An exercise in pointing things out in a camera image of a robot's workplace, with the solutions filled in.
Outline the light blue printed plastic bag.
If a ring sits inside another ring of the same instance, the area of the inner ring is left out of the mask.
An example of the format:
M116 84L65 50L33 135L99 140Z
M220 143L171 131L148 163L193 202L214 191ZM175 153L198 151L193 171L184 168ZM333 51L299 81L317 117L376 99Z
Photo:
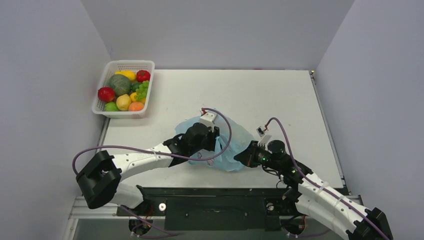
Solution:
M221 116L218 116L214 122L215 126L220 130L219 137L215 140L214 149L211 151L201 150L193 154L192 157L200 159L200 161L189 160L189 164L207 166L226 172L240 171L244 168L244 165L235 160L234 157L244 151L255 138L243 126L228 116L226 120L229 124ZM203 160L221 152L227 143L229 143L229 146L224 153L216 158L207 161Z

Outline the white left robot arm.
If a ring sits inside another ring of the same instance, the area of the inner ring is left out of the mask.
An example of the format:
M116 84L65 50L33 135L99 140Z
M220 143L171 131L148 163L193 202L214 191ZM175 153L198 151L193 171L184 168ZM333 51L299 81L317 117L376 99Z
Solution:
M157 168L170 168L185 163L201 150L213 151L220 130L195 123L185 133L142 152L111 155L97 152L76 175L76 181L89 209L108 203L129 207L136 215L149 209L149 201L136 185L123 180Z

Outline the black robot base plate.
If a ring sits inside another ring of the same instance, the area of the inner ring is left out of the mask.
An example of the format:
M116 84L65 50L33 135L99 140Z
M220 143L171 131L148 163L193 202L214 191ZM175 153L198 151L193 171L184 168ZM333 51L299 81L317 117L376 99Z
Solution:
M168 231L277 231L280 223L299 216L280 188L142 187L139 215L164 220Z

